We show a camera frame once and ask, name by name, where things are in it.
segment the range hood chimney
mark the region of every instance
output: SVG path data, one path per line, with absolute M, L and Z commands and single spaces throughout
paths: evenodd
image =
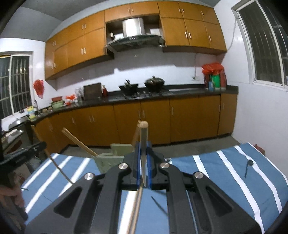
M 161 35 L 145 33 L 143 18 L 123 20 L 122 26 L 124 38 L 113 40 L 106 45 L 112 52 L 164 45 Z

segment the red bowl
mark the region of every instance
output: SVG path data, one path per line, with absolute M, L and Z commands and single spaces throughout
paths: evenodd
M 57 101 L 61 101 L 62 100 L 62 96 L 60 97 L 53 97 L 51 98 L 52 102 L 57 102 Z

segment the striped tablecloth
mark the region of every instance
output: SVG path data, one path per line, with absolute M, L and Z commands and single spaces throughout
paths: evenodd
M 73 182 L 87 172 L 100 174 L 92 159 L 60 154 L 52 156 Z M 253 165 L 248 166 L 245 177 L 248 160 L 252 160 Z M 171 163 L 186 173 L 203 172 L 258 222 L 262 233 L 275 221 L 288 200 L 288 181 L 285 175 L 249 143 L 207 154 L 172 158 Z M 29 216 L 26 223 L 29 223 L 67 190 L 70 184 L 51 160 L 47 159 L 27 179 L 23 187 L 29 189 L 23 191 Z M 121 233 L 127 224 L 125 214 L 131 208 L 129 194 L 133 192 L 122 193 L 118 233 Z M 165 191 L 158 193 L 143 190 L 136 233 L 169 233 Z

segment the countertop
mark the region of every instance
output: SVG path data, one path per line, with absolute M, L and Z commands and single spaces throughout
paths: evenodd
M 58 109 L 48 111 L 44 114 L 41 114 L 39 117 L 36 117 L 34 120 L 27 120 L 22 124 L 26 124 L 31 122 L 32 124 L 36 124 L 40 120 L 52 116 L 57 113 L 61 113 L 64 111 L 71 111 L 79 108 L 85 107 L 93 107 L 100 105 L 114 105 L 119 103 L 127 103 L 133 101 L 143 101 L 143 100 L 156 100 L 156 99 L 168 99 L 168 98 L 183 98 L 183 97 L 197 97 L 197 96 L 211 96 L 211 95 L 220 95 L 222 93 L 230 93 L 230 94 L 238 94 L 237 86 L 227 86 L 226 90 L 215 90 L 208 91 L 204 89 L 204 85 L 173 85 L 173 86 L 165 86 L 166 91 L 163 92 L 162 95 L 149 95 L 140 94 L 137 97 L 124 97 L 121 92 L 109 92 L 109 96 L 107 98 L 95 99 L 90 101 L 82 101 L 78 103 L 73 103 L 68 106 L 63 106 Z

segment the silver screw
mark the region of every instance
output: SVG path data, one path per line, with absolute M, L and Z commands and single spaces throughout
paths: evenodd
M 128 167 L 128 164 L 127 163 L 120 163 L 118 167 L 119 167 L 119 169 L 124 170 Z
M 86 180 L 90 180 L 90 179 L 92 179 L 94 177 L 94 174 L 93 173 L 86 173 L 85 175 L 84 175 L 84 178 L 86 179 Z
M 202 179 L 204 174 L 202 172 L 195 172 L 194 176 L 197 178 L 197 179 Z
M 167 169 L 169 167 L 169 163 L 161 163 L 160 167 L 163 169 Z

